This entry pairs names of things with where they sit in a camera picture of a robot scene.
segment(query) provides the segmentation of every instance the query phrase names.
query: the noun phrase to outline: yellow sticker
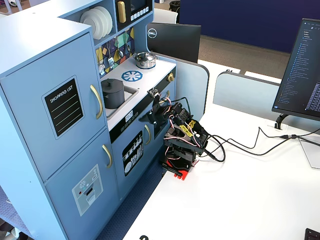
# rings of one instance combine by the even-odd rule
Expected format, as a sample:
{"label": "yellow sticker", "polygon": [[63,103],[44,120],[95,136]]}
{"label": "yellow sticker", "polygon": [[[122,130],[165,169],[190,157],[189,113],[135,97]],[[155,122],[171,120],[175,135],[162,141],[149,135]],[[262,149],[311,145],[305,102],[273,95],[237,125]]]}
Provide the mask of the yellow sticker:
{"label": "yellow sticker", "polygon": [[184,125],[180,125],[179,127],[180,127],[180,128],[182,129],[182,131],[184,131],[184,133],[187,134],[190,138],[193,136],[192,133],[189,131],[189,129],[186,128]]}
{"label": "yellow sticker", "polygon": [[192,120],[192,121],[189,123],[190,128],[193,129],[194,126],[195,126],[195,124],[196,124],[196,121],[195,121],[195,120]]}

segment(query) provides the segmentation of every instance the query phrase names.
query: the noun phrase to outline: blue burner graphic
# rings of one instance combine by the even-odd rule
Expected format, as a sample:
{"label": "blue burner graphic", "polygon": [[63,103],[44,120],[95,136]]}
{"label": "blue burner graphic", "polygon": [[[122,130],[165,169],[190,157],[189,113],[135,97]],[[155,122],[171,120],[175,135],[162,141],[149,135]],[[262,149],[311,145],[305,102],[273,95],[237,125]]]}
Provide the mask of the blue burner graphic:
{"label": "blue burner graphic", "polygon": [[143,74],[139,71],[126,71],[122,74],[122,79],[127,82],[136,82],[142,79]]}

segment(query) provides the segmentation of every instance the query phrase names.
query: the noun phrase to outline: dell logo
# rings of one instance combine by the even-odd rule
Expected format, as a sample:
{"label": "dell logo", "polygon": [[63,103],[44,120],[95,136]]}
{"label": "dell logo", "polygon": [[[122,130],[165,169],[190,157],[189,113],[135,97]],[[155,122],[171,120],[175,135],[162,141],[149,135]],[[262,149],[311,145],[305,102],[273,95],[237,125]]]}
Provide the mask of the dell logo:
{"label": "dell logo", "polygon": [[148,37],[154,39],[157,36],[157,31],[154,28],[150,28],[148,31]]}

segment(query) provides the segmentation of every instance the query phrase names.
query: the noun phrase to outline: shopping list sign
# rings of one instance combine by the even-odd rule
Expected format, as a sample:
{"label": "shopping list sign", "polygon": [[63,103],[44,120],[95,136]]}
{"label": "shopping list sign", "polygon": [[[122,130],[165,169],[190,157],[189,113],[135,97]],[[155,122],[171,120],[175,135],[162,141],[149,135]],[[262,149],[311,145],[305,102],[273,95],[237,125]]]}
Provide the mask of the shopping list sign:
{"label": "shopping list sign", "polygon": [[44,100],[58,137],[84,116],[74,78],[45,96]]}

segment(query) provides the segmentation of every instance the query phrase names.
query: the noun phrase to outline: computer monitor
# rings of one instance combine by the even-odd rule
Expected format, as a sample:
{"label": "computer monitor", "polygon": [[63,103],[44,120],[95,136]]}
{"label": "computer monitor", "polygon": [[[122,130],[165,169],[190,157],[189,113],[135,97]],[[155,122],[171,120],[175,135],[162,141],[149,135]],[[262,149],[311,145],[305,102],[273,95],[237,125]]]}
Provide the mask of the computer monitor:
{"label": "computer monitor", "polygon": [[147,44],[151,52],[198,63],[201,26],[149,23]]}
{"label": "computer monitor", "polygon": [[320,121],[320,20],[302,19],[272,111]]}

